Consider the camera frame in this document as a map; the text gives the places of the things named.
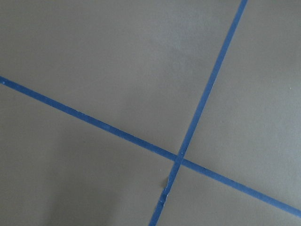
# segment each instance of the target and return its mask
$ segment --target tape strip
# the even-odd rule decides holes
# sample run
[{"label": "tape strip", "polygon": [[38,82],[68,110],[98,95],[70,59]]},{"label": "tape strip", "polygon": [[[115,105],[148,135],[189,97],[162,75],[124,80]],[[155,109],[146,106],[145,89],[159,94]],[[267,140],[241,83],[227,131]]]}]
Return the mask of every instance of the tape strip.
[{"label": "tape strip", "polygon": [[26,88],[24,86],[21,86],[21,85],[15,83],[15,82],[10,81],[10,80],[8,80],[6,78],[3,78],[1,76],[0,76],[0,83],[3,84],[3,85],[5,85],[5,86],[7,86],[7,87],[15,89],[15,90],[17,90],[17,91],[19,91],[19,92],[21,92],[21,93],[23,93],[25,95],[28,95],[28,96],[36,99],[36,100],[39,100],[39,101],[41,101],[41,102],[43,102],[43,103],[45,103],[45,104],[47,104],[49,106],[52,106],[52,107],[54,107],[54,108],[56,108],[56,109],[58,109],[58,110],[60,110],[62,112],[70,114],[70,115],[72,115],[72,116],[74,116],[74,117],[76,117],[76,118],[78,118],[80,120],[83,120],[83,121],[85,121],[87,123],[90,123],[90,124],[92,124],[92,125],[94,125],[94,126],[96,126],[98,128],[101,128],[101,129],[103,129],[103,130],[105,130],[105,131],[107,131],[109,133],[112,133],[112,134],[114,134],[114,135],[116,135],[116,136],[118,136],[120,138],[123,138],[123,139],[125,139],[125,140],[127,140],[129,142],[132,142],[132,143],[136,144],[136,145],[139,145],[140,147],[144,147],[145,149],[148,149],[148,150],[150,150],[150,151],[152,151],[154,153],[157,153],[157,154],[159,154],[159,155],[161,155],[161,156],[163,156],[165,158],[168,158],[168,159],[170,159],[172,161],[175,161],[175,159],[176,159],[176,155],[173,154],[173,153],[171,153],[171,152],[169,152],[169,151],[166,151],[166,150],[164,150],[164,149],[162,149],[162,148],[160,148],[158,146],[155,146],[155,145],[153,145],[153,144],[151,144],[151,143],[149,143],[149,142],[147,142],[145,140],[142,140],[142,139],[140,139],[138,137],[135,137],[135,136],[133,136],[133,135],[131,135],[129,133],[121,131],[121,130],[119,130],[116,127],[113,127],[113,126],[111,126],[111,125],[109,125],[107,123],[104,123],[104,122],[102,122],[100,120],[97,120],[97,119],[95,119],[95,118],[93,118],[93,117],[91,117],[89,115],[86,115],[86,114],[84,114],[82,112],[79,112],[79,111],[77,111],[77,110],[75,110],[75,109],[73,109],[71,107],[63,105],[63,104],[61,104],[61,103],[59,103],[59,102],[57,102],[57,101],[55,101],[53,99],[50,99],[50,98],[48,98],[48,97],[46,97],[46,96],[44,96],[44,95],[42,95],[40,93],[37,93],[37,92],[35,92],[35,91],[31,90],[31,89],[28,89],[28,88]]},{"label": "tape strip", "polygon": [[212,178],[214,180],[217,180],[217,181],[219,181],[219,182],[221,182],[221,183],[223,183],[225,185],[228,185],[228,186],[230,186],[230,187],[232,187],[232,188],[234,188],[236,190],[239,190],[239,191],[241,191],[241,192],[243,192],[245,194],[248,194],[248,195],[250,195],[250,196],[252,196],[252,197],[254,197],[256,199],[259,199],[259,200],[261,200],[263,202],[266,202],[266,203],[268,203],[268,204],[270,204],[272,206],[275,206],[275,207],[277,207],[277,208],[279,208],[281,210],[284,210],[284,211],[286,211],[288,213],[291,213],[291,214],[293,214],[293,215],[301,218],[301,210],[298,210],[298,209],[296,209],[296,208],[294,208],[294,207],[292,207],[290,205],[287,205],[287,204],[285,204],[283,202],[280,202],[280,201],[278,201],[276,199],[273,199],[273,198],[271,198],[271,197],[269,197],[269,196],[267,196],[267,195],[265,195],[263,193],[257,192],[254,189],[251,189],[251,188],[249,188],[249,187],[247,187],[247,186],[245,186],[243,184],[240,184],[240,183],[238,183],[236,181],[233,181],[233,180],[231,180],[231,179],[229,179],[227,177],[224,177],[224,176],[222,176],[222,175],[220,175],[218,173],[215,173],[215,172],[213,172],[213,171],[211,171],[209,169],[206,169],[205,167],[199,166],[199,165],[197,165],[197,164],[195,164],[195,163],[193,163],[193,162],[191,162],[189,160],[186,160],[186,159],[183,160],[182,165],[186,166],[187,168],[189,168],[191,170],[194,170],[196,172],[204,174],[207,177],[210,177],[210,178]]},{"label": "tape strip", "polygon": [[162,193],[161,193],[161,196],[159,198],[159,201],[157,203],[157,206],[155,208],[155,211],[150,219],[150,223],[149,223],[149,226],[155,226],[159,220],[159,217],[161,215],[161,212],[163,210],[163,207],[165,205],[165,202],[166,202],[166,199],[167,199],[167,196],[173,186],[173,183],[174,183],[174,180],[176,178],[176,175],[179,171],[179,168],[181,166],[181,163],[184,159],[184,156],[186,154],[186,151],[187,151],[187,148],[189,146],[189,143],[191,141],[191,138],[193,136],[193,133],[196,129],[196,126],[198,124],[198,121],[202,115],[202,112],[205,108],[205,105],[206,105],[206,102],[209,98],[209,95],[210,95],[210,92],[212,90],[212,87],[214,85],[214,82],[216,80],[216,77],[217,77],[217,74],[221,68],[221,65],[222,65],[222,62],[225,58],[225,55],[226,55],[226,52],[228,50],[228,47],[230,45],[230,42],[232,40],[232,37],[234,35],[234,32],[237,28],[237,25],[239,23],[239,20],[243,14],[243,11],[245,9],[245,6],[246,6],[246,3],[247,3],[247,0],[242,0],[240,2],[240,5],[238,7],[238,10],[235,14],[235,17],[233,19],[233,22],[231,24],[231,27],[229,28],[229,31],[228,31],[228,34],[226,36],[226,39],[222,45],[222,48],[221,48],[221,51],[216,59],[216,62],[215,62],[215,65],[213,67],[213,70],[211,72],[211,75],[209,77],[209,80],[207,82],[207,85],[205,87],[205,90],[203,92],[203,95],[199,101],[199,104],[197,106],[197,109],[193,115],[193,118],[192,118],[192,121],[188,127],[188,130],[187,130],[187,133],[185,135],[185,138],[183,140],[183,143],[181,145],[181,148],[179,150],[179,153],[178,153],[178,156],[174,162],[174,165],[170,171],[170,174],[169,174],[169,177],[168,177],[168,183],[167,183],[167,186],[163,189]]},{"label": "tape strip", "polygon": [[[28,92],[28,93],[29,93],[29,91],[30,91],[30,93],[32,93],[32,94],[39,95],[40,98],[44,98],[45,100],[51,100],[50,98],[48,98],[48,97],[46,97],[46,96],[44,96],[44,95],[38,94],[38,93],[36,93],[36,92],[34,92],[34,91],[28,89],[28,88],[25,88],[25,87],[23,87],[23,86],[21,86],[21,85],[18,85],[18,84],[16,84],[15,82],[12,82],[12,81],[10,81],[10,80],[8,80],[8,79],[5,79],[5,78],[3,78],[3,77],[1,77],[1,76],[0,76],[0,84],[6,85],[7,87],[10,87],[10,88],[12,88],[12,89],[15,89],[16,91],[19,91],[19,92],[24,93],[24,94],[26,94],[25,92]],[[32,98],[34,98],[34,99],[37,99],[37,98],[33,97],[30,93],[29,93],[29,94],[26,94],[26,95],[28,95],[28,96],[30,96],[30,97],[32,97]],[[61,106],[61,107],[64,106],[63,104],[61,104],[61,103],[59,103],[59,102],[57,102],[57,101],[54,101],[54,100],[51,100],[51,101],[55,102],[57,105],[59,105],[59,106]],[[61,108],[57,108],[57,107],[55,107],[55,108],[58,109],[58,110],[61,110],[61,111],[63,111],[63,112],[66,112],[66,111],[64,111],[64,110],[61,109]],[[77,117],[77,116],[75,116],[74,114],[71,114],[71,115],[74,116],[74,117],[76,117],[76,118],[78,118],[78,119],[80,119],[80,120],[84,120],[83,118]],[[101,122],[101,121],[99,121],[99,120],[97,120],[97,119],[94,119],[94,120],[97,121],[97,122],[99,122],[100,125],[104,125],[104,126],[105,126],[105,125],[108,125],[108,124],[106,124],[106,123],[104,123],[104,122]],[[95,123],[91,123],[91,124],[94,125],[94,126],[97,126],[97,127],[99,127],[99,128],[102,129],[102,127],[100,127],[100,126],[98,126],[98,125],[95,125]],[[127,134],[126,132],[123,132],[123,131],[121,131],[121,130],[119,130],[119,131],[120,131],[121,134]],[[152,144],[148,143],[147,141],[143,141],[143,143],[147,144],[147,146],[152,146]],[[175,154],[170,153],[170,152],[168,152],[168,151],[166,151],[166,150],[164,150],[160,155],[163,156],[163,157],[165,157],[165,158],[168,158],[168,159],[170,159],[170,160],[173,160],[173,161],[175,161],[175,159],[176,159],[176,157],[177,157]],[[197,164],[195,164],[195,163],[193,163],[193,162],[191,162],[191,161],[189,161],[189,160],[186,160],[186,159],[183,159],[182,165],[185,166],[185,167],[187,167],[187,168],[189,168],[189,169],[191,169],[191,170],[194,170],[194,171],[196,171],[196,172],[198,172],[198,173],[201,173],[201,174],[203,174],[203,175],[205,175],[205,176],[207,176],[207,177],[210,177],[210,178],[212,178],[212,179],[214,179],[214,180],[217,180],[217,181],[219,181],[219,182],[221,182],[221,183],[223,183],[223,184],[225,184],[225,185],[228,185],[228,186],[230,186],[230,187],[232,187],[232,188],[234,188],[234,189],[237,189],[237,190],[239,190],[239,191],[241,191],[241,192],[244,192],[245,194],[248,194],[248,195],[250,195],[250,196],[252,196],[252,197],[255,197],[255,198],[257,198],[257,199],[259,199],[259,200],[261,200],[261,201],[263,201],[263,202],[266,202],[266,203],[268,203],[268,204],[270,204],[270,205],[272,205],[272,206],[275,206],[275,207],[277,207],[277,208],[279,208],[279,209],[282,209],[282,210],[284,210],[284,211],[286,211],[286,212],[288,212],[288,213],[291,213],[291,214],[293,214],[293,215],[295,215],[295,216],[301,218],[301,210],[298,210],[298,209],[296,209],[296,208],[294,208],[294,207],[292,207],[292,206],[289,206],[289,205],[287,205],[287,204],[285,204],[285,203],[283,203],[283,202],[280,202],[280,201],[278,201],[278,200],[276,200],[276,199],[273,199],[273,198],[271,198],[271,197],[269,197],[269,196],[267,196],[267,195],[265,195],[265,194],[262,194],[262,193],[260,193],[260,192],[257,192],[257,191],[254,190],[254,189],[251,189],[251,188],[249,188],[249,187],[247,187],[247,186],[245,186],[245,185],[243,185],[243,184],[240,184],[240,183],[238,183],[238,182],[236,182],[236,181],[233,181],[233,180],[231,180],[231,179],[229,179],[229,178],[227,178],[227,177],[225,177],[225,176],[222,176],[222,175],[220,175],[220,174],[218,174],[218,173],[215,173],[214,171],[211,171],[211,170],[209,170],[209,169],[206,169],[206,168],[204,168],[204,167],[202,167],[202,166],[200,166],[200,165],[197,165]]]}]

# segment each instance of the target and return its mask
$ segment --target blue painter's tape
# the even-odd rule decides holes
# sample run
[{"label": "blue painter's tape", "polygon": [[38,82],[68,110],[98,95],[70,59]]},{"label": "blue painter's tape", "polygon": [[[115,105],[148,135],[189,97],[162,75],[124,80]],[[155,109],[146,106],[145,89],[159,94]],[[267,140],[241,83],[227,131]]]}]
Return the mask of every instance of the blue painter's tape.
[{"label": "blue painter's tape", "polygon": [[167,199],[167,196],[172,188],[172,185],[174,183],[174,180],[176,178],[176,175],[179,171],[179,168],[181,166],[181,163],[184,159],[184,156],[186,154],[186,151],[187,151],[187,148],[189,146],[189,143],[191,141],[191,138],[193,136],[193,133],[196,129],[196,126],[198,124],[198,121],[202,115],[202,112],[205,108],[205,104],[209,98],[209,95],[210,95],[210,92],[212,90],[212,87],[214,85],[214,82],[216,80],[216,77],[217,77],[217,74],[221,68],[221,65],[222,65],[222,62],[225,58],[225,55],[226,55],[226,52],[228,50],[228,47],[230,45],[230,42],[232,40],[232,37],[234,35],[234,32],[237,28],[237,25],[238,25],[238,22],[243,14],[243,11],[245,9],[245,6],[246,6],[246,3],[247,3],[247,0],[242,0],[240,2],[240,5],[238,7],[238,10],[236,12],[236,15],[233,19],[233,22],[231,24],[231,27],[229,28],[229,31],[228,31],[228,34],[225,38],[225,41],[222,45],[222,48],[221,48],[221,51],[216,59],[216,62],[215,62],[215,65],[213,67],[213,70],[211,72],[211,75],[209,77],[209,80],[207,82],[207,85],[205,87],[205,90],[203,92],[203,95],[199,101],[199,104],[197,106],[197,109],[193,115],[193,118],[192,118],[192,121],[188,127],[188,130],[187,130],[187,133],[185,135],[185,138],[182,142],[182,145],[181,145],[181,148],[179,150],[179,153],[178,153],[178,156],[174,162],[174,165],[170,171],[170,174],[169,174],[169,177],[168,177],[168,183],[167,183],[167,186],[163,189],[162,193],[161,193],[161,196],[159,198],[159,201],[157,203],[157,206],[155,208],[155,211],[150,219],[150,223],[149,223],[149,226],[155,226],[159,220],[159,217],[161,215],[161,212],[163,210],[163,207],[164,207],[164,204],[166,202],[166,199]]},{"label": "blue painter's tape", "polygon": [[132,143],[134,143],[136,145],[139,145],[139,146],[141,146],[141,147],[143,147],[145,149],[148,149],[148,150],[150,150],[150,151],[152,151],[154,153],[157,153],[157,154],[159,154],[159,155],[161,155],[161,156],[163,156],[165,158],[168,158],[168,159],[173,160],[173,161],[175,161],[175,159],[176,159],[176,155],[173,154],[173,153],[171,153],[171,152],[169,152],[169,151],[166,151],[166,150],[164,150],[164,149],[162,149],[162,148],[160,148],[158,146],[155,146],[155,145],[153,145],[153,144],[151,144],[151,143],[149,143],[149,142],[147,142],[145,140],[142,140],[142,139],[140,139],[138,137],[135,137],[135,136],[133,136],[133,135],[131,135],[129,133],[121,131],[121,130],[119,130],[116,127],[113,127],[113,126],[111,126],[111,125],[109,125],[107,123],[104,123],[104,122],[102,122],[100,120],[97,120],[97,119],[95,119],[95,118],[93,118],[93,117],[91,117],[89,115],[86,115],[86,114],[84,114],[82,112],[79,112],[79,111],[77,111],[77,110],[75,110],[75,109],[73,109],[71,107],[63,105],[63,104],[61,104],[61,103],[59,103],[59,102],[57,102],[57,101],[55,101],[53,99],[50,99],[50,98],[48,98],[48,97],[46,97],[46,96],[44,96],[44,95],[42,95],[40,93],[37,93],[37,92],[35,92],[35,91],[31,90],[31,89],[28,89],[28,88],[26,88],[24,86],[21,86],[21,85],[15,83],[15,82],[10,81],[10,80],[8,80],[6,78],[3,78],[1,76],[0,76],[0,83],[2,83],[3,85],[5,85],[7,87],[15,89],[15,90],[17,90],[17,91],[19,91],[19,92],[21,92],[23,94],[26,94],[26,95],[28,95],[28,96],[36,99],[36,100],[39,100],[39,101],[41,101],[41,102],[43,102],[43,103],[45,103],[45,104],[47,104],[49,106],[52,106],[52,107],[54,107],[54,108],[56,108],[56,109],[58,109],[58,110],[60,110],[62,112],[70,114],[70,115],[72,115],[72,116],[74,116],[74,117],[76,117],[76,118],[78,118],[80,120],[83,120],[83,121],[85,121],[87,123],[90,123],[90,124],[92,124],[92,125],[94,125],[94,126],[96,126],[98,128],[101,128],[101,129],[103,129],[103,130],[105,130],[105,131],[107,131],[109,133],[112,133],[112,134],[114,134],[114,135],[116,135],[118,137],[121,137],[121,138],[123,138],[123,139],[125,139],[125,140],[127,140],[129,142],[132,142]]},{"label": "blue painter's tape", "polygon": [[281,210],[284,210],[284,211],[286,211],[286,212],[288,212],[290,214],[293,214],[293,215],[301,218],[301,210],[296,209],[296,208],[294,208],[292,206],[289,206],[289,205],[287,205],[287,204],[285,204],[283,202],[280,202],[280,201],[278,201],[276,199],[273,199],[273,198],[271,198],[271,197],[269,197],[269,196],[267,196],[267,195],[265,195],[263,193],[260,193],[260,192],[254,190],[254,189],[251,189],[251,188],[249,188],[249,187],[247,187],[245,185],[242,185],[242,184],[240,184],[240,183],[238,183],[236,181],[233,181],[233,180],[231,180],[231,179],[229,179],[227,177],[224,177],[221,174],[215,173],[215,172],[213,172],[213,171],[211,171],[209,169],[206,169],[206,168],[204,168],[202,166],[199,166],[199,165],[197,165],[197,164],[195,164],[195,163],[193,163],[193,162],[191,162],[189,160],[186,160],[186,159],[183,160],[182,165],[186,166],[187,168],[189,168],[191,170],[194,170],[196,172],[204,174],[207,177],[210,177],[210,178],[212,178],[214,180],[217,180],[217,181],[219,181],[219,182],[221,182],[221,183],[223,183],[225,185],[228,185],[228,186],[230,186],[232,188],[235,188],[235,189],[237,189],[237,190],[239,190],[239,191],[241,191],[241,192],[243,192],[245,194],[248,194],[248,195],[250,195],[250,196],[252,196],[252,197],[254,197],[256,199],[259,199],[259,200],[261,200],[263,202],[266,202],[266,203],[268,203],[268,204],[270,204],[272,206],[275,206],[275,207],[277,207],[277,208],[279,208]]}]

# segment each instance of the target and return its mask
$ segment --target gray floor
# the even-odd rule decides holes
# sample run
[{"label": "gray floor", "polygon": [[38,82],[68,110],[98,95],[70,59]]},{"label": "gray floor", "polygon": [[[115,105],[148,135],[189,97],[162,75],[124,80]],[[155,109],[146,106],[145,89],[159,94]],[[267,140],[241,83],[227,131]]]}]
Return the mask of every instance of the gray floor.
[{"label": "gray floor", "polygon": [[[177,154],[239,0],[3,1],[0,75]],[[301,209],[301,2],[249,0],[188,160]],[[147,225],[173,162],[0,86],[0,225]],[[299,225],[180,168],[158,225]]]}]

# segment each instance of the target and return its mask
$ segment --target gray surface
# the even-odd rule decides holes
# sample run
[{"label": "gray surface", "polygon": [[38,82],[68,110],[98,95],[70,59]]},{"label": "gray surface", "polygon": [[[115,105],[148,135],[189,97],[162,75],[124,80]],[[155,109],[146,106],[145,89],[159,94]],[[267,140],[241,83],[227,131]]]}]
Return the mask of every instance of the gray surface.
[{"label": "gray surface", "polygon": [[239,0],[6,0],[0,73],[178,152]]},{"label": "gray surface", "polygon": [[[2,1],[0,74],[173,153],[239,0]],[[301,208],[299,1],[250,0],[189,160]],[[0,225],[147,225],[172,162],[0,86]],[[181,168],[159,225],[298,225]]]},{"label": "gray surface", "polygon": [[186,155],[298,209],[300,12],[300,2],[248,3]]},{"label": "gray surface", "polygon": [[0,225],[147,225],[172,162],[1,86]]},{"label": "gray surface", "polygon": [[158,226],[296,226],[300,218],[181,167]]}]

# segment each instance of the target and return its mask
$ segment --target blue tape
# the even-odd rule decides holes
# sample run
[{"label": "blue tape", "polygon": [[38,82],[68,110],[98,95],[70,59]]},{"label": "blue tape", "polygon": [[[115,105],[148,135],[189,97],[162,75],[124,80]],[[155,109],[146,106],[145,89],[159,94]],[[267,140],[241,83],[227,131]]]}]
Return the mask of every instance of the blue tape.
[{"label": "blue tape", "polygon": [[173,165],[173,167],[172,167],[172,169],[170,171],[170,174],[169,174],[169,177],[168,177],[167,186],[163,189],[163,191],[161,193],[161,196],[159,198],[159,201],[157,203],[157,206],[155,208],[155,211],[154,211],[154,213],[153,213],[153,215],[152,215],[152,217],[150,219],[149,226],[155,226],[157,224],[158,220],[159,220],[159,217],[160,217],[161,212],[163,210],[163,207],[164,207],[164,204],[166,202],[167,196],[168,196],[168,194],[169,194],[169,192],[170,192],[170,190],[171,190],[171,188],[173,186],[174,180],[175,180],[176,175],[177,175],[177,173],[179,171],[181,163],[182,163],[182,161],[184,159],[184,156],[186,154],[186,151],[187,151],[187,148],[188,148],[189,143],[191,141],[191,138],[193,136],[193,133],[194,133],[194,131],[196,129],[198,121],[199,121],[199,119],[200,119],[200,117],[202,115],[202,112],[203,112],[204,108],[205,108],[206,102],[207,102],[207,100],[209,98],[210,92],[212,90],[212,87],[213,87],[214,82],[216,80],[216,77],[218,75],[218,72],[219,72],[219,70],[221,68],[222,62],[223,62],[223,60],[225,58],[226,52],[228,50],[228,47],[230,45],[230,42],[231,42],[232,37],[234,35],[234,32],[235,32],[235,30],[237,28],[239,20],[240,20],[240,18],[242,16],[242,13],[243,13],[244,9],[245,9],[246,3],[247,3],[247,0],[242,0],[240,2],[240,5],[239,5],[238,10],[236,12],[236,15],[235,15],[235,17],[233,19],[231,27],[229,28],[228,34],[226,36],[226,39],[225,39],[225,41],[224,41],[224,43],[222,45],[221,51],[220,51],[220,53],[219,53],[219,55],[218,55],[218,57],[216,59],[215,65],[213,67],[213,70],[212,70],[211,75],[209,77],[209,80],[207,82],[207,85],[205,87],[203,95],[202,95],[202,97],[201,97],[201,99],[199,101],[199,104],[197,106],[197,109],[196,109],[196,111],[195,111],[195,113],[193,115],[192,121],[191,121],[191,123],[189,125],[189,128],[187,130],[187,133],[185,135],[185,138],[183,140],[183,143],[181,145],[181,148],[179,150],[177,158],[176,158],[176,160],[174,162],[174,165]]},{"label": "blue tape", "polygon": [[141,146],[141,147],[143,147],[145,149],[148,149],[148,150],[150,150],[150,151],[152,151],[154,153],[157,153],[157,154],[159,154],[159,155],[161,155],[161,156],[163,156],[165,158],[168,158],[168,159],[173,160],[173,161],[175,161],[175,159],[176,159],[176,155],[173,154],[173,153],[171,153],[171,152],[169,152],[169,151],[166,151],[166,150],[164,150],[164,149],[162,149],[162,148],[160,148],[158,146],[155,146],[155,145],[153,145],[153,144],[151,144],[151,143],[149,143],[149,142],[147,142],[145,140],[142,140],[142,139],[140,139],[138,137],[135,137],[135,136],[133,136],[133,135],[131,135],[129,133],[121,131],[121,130],[119,130],[116,127],[113,127],[113,126],[111,126],[111,125],[109,125],[107,123],[104,123],[104,122],[102,122],[100,120],[97,120],[97,119],[95,119],[95,118],[93,118],[93,117],[91,117],[89,115],[86,115],[86,114],[84,114],[82,112],[79,112],[79,111],[77,111],[77,110],[75,110],[75,109],[73,109],[71,107],[63,105],[63,104],[61,104],[61,103],[59,103],[59,102],[57,102],[57,101],[55,101],[53,99],[50,99],[50,98],[48,98],[48,97],[46,97],[46,96],[44,96],[44,95],[42,95],[40,93],[37,93],[37,92],[35,92],[35,91],[31,90],[31,89],[28,89],[28,88],[26,88],[24,86],[21,86],[21,85],[15,83],[15,82],[10,81],[10,80],[8,80],[6,78],[3,78],[1,76],[0,76],[0,83],[3,84],[3,85],[5,85],[5,86],[7,86],[7,87],[15,89],[16,91],[19,91],[19,92],[21,92],[21,93],[23,93],[25,95],[28,95],[28,96],[36,99],[36,100],[39,100],[39,101],[41,101],[41,102],[43,102],[43,103],[45,103],[45,104],[47,104],[49,106],[52,106],[52,107],[54,107],[54,108],[56,108],[56,109],[58,109],[58,110],[60,110],[62,112],[65,112],[65,113],[67,113],[69,115],[72,115],[72,116],[74,116],[74,117],[76,117],[76,118],[78,118],[80,120],[83,120],[83,121],[85,121],[87,123],[90,123],[90,124],[92,124],[92,125],[94,125],[94,126],[96,126],[98,128],[101,128],[101,129],[103,129],[103,130],[105,130],[105,131],[107,131],[109,133],[112,133],[112,134],[114,134],[114,135],[116,135],[116,136],[118,136],[120,138],[123,138],[123,139],[125,139],[125,140],[127,140],[129,142],[132,142],[132,143],[134,143],[136,145],[139,145],[139,146]]},{"label": "blue tape", "polygon": [[[50,106],[52,106],[52,107],[54,107],[54,108],[56,108],[58,110],[66,112],[66,113],[68,113],[68,114],[70,114],[70,115],[72,115],[72,116],[74,116],[74,117],[76,117],[76,118],[78,118],[80,120],[86,121],[86,122],[88,122],[88,123],[90,123],[92,125],[95,125],[95,126],[101,128],[101,129],[104,129],[105,131],[108,131],[108,130],[106,128],[102,128],[101,126],[104,126],[104,127],[107,126],[108,128],[116,129],[116,130],[120,131],[120,134],[125,134],[125,135],[129,135],[129,137],[134,137],[134,136],[132,136],[130,134],[127,134],[126,132],[123,132],[123,131],[121,131],[121,130],[119,130],[117,128],[114,128],[113,126],[110,126],[110,125],[108,125],[108,124],[106,124],[104,122],[101,122],[101,121],[99,121],[97,119],[94,119],[94,118],[92,118],[92,117],[90,117],[88,115],[80,113],[80,112],[78,112],[78,111],[76,111],[76,110],[74,110],[74,109],[72,109],[70,107],[67,107],[67,106],[65,106],[65,105],[63,105],[63,104],[61,104],[61,103],[59,103],[59,102],[57,102],[55,100],[52,100],[52,99],[50,99],[50,98],[48,98],[46,96],[43,96],[43,95],[41,95],[39,93],[34,92],[34,91],[32,91],[32,90],[30,90],[28,88],[25,88],[25,87],[23,87],[21,85],[18,85],[15,82],[12,82],[12,81],[10,81],[8,79],[5,79],[5,78],[3,78],[1,76],[0,76],[0,83],[3,84],[3,85],[6,85],[7,87],[15,89],[15,90],[17,90],[17,91],[19,91],[21,93],[24,93],[24,94],[26,94],[26,95],[34,98],[34,99],[37,99],[37,100],[39,100],[39,101],[41,101],[41,102],[43,102],[43,103],[45,103],[47,105],[50,105]],[[48,100],[49,102],[53,102],[53,103],[55,103],[59,107],[53,106],[52,104],[49,104],[49,103],[45,102],[45,100]],[[63,107],[65,107],[66,109],[68,109],[68,111],[71,111],[71,113],[65,111]],[[74,111],[76,111],[76,114],[79,114],[79,117],[77,117],[76,115],[72,114],[72,113],[75,113]],[[97,123],[93,123],[94,121],[91,121],[92,122],[91,123],[91,122],[83,119],[82,115],[85,115],[87,117],[87,119],[93,119]],[[148,143],[146,141],[143,141],[143,140],[141,140],[139,138],[137,138],[137,139],[140,140],[140,141],[142,141],[142,143],[147,144],[146,146],[143,146],[146,149],[151,150],[151,148],[148,148],[147,146],[153,147],[155,149],[158,149],[157,151],[153,151],[153,152],[158,153],[161,156],[166,157],[166,158],[168,158],[170,160],[173,160],[173,161],[176,160],[177,156],[175,154],[170,153],[170,152],[168,152],[166,150],[163,150],[162,148],[156,147],[155,145],[152,145],[152,144],[150,144],[150,143]],[[130,142],[132,142],[134,144],[137,144],[135,141],[132,141],[130,139],[126,139],[126,140],[128,140],[128,141],[130,141]],[[221,182],[221,183],[223,183],[225,185],[228,185],[228,186],[230,186],[230,187],[232,187],[234,189],[237,189],[237,190],[239,190],[241,192],[244,192],[245,194],[248,194],[248,195],[250,195],[250,196],[252,196],[254,198],[257,198],[257,199],[259,199],[259,200],[261,200],[263,202],[266,202],[266,203],[268,203],[268,204],[270,204],[272,206],[275,206],[275,207],[277,207],[279,209],[282,209],[282,210],[284,210],[284,211],[286,211],[288,213],[291,213],[291,214],[293,214],[293,215],[301,218],[301,210],[298,210],[298,209],[296,209],[296,208],[294,208],[292,206],[289,206],[289,205],[287,205],[287,204],[285,204],[283,202],[280,202],[280,201],[278,201],[276,199],[273,199],[273,198],[271,198],[271,197],[269,197],[269,196],[267,196],[265,194],[257,192],[256,190],[251,189],[251,188],[249,188],[249,187],[247,187],[245,185],[242,185],[242,184],[240,184],[240,183],[238,183],[236,181],[233,181],[233,180],[231,180],[231,179],[229,179],[229,178],[227,178],[225,176],[222,176],[222,175],[220,175],[218,173],[215,173],[215,172],[213,172],[213,171],[211,171],[209,169],[206,169],[206,168],[204,168],[202,166],[199,166],[199,165],[197,165],[197,164],[195,164],[195,163],[193,163],[193,162],[191,162],[189,160],[186,160],[186,159],[183,159],[182,165],[185,166],[185,167],[187,167],[187,168],[189,168],[189,169],[191,169],[191,170],[194,170],[194,171],[196,171],[198,173],[201,173],[201,174],[203,174],[203,175],[205,175],[207,177],[210,177],[210,178],[212,178],[214,180],[217,180],[217,181],[219,181],[219,182]]]},{"label": "blue tape", "polygon": [[191,162],[189,160],[184,159],[183,162],[182,162],[182,165],[186,166],[187,168],[189,168],[191,170],[194,170],[196,172],[204,174],[207,177],[210,177],[210,178],[212,178],[214,180],[217,180],[217,181],[219,181],[219,182],[221,182],[221,183],[223,183],[225,185],[228,185],[228,186],[230,186],[230,187],[232,187],[234,189],[237,189],[237,190],[239,190],[239,191],[241,191],[241,192],[243,192],[245,194],[248,194],[248,195],[250,195],[250,196],[252,196],[252,197],[254,197],[256,199],[259,199],[259,200],[261,200],[263,202],[266,202],[266,203],[268,203],[268,204],[270,204],[272,206],[275,206],[275,207],[277,207],[277,208],[279,208],[281,210],[284,210],[284,211],[286,211],[288,213],[291,213],[291,214],[293,214],[293,215],[301,218],[301,210],[296,209],[296,208],[294,208],[292,206],[289,206],[289,205],[287,205],[287,204],[285,204],[283,202],[280,202],[280,201],[278,201],[276,199],[273,199],[273,198],[271,198],[271,197],[269,197],[269,196],[267,196],[267,195],[265,195],[263,193],[257,192],[254,189],[251,189],[251,188],[249,188],[249,187],[247,187],[245,185],[242,185],[242,184],[240,184],[240,183],[238,183],[236,181],[233,181],[233,180],[231,180],[231,179],[229,179],[227,177],[224,177],[224,176],[222,176],[222,175],[220,175],[218,173],[215,173],[215,172],[213,172],[213,171],[211,171],[209,169],[206,169],[206,168],[204,168],[202,166],[199,166],[199,165],[197,165],[197,164],[195,164],[195,163],[193,163],[193,162]]}]

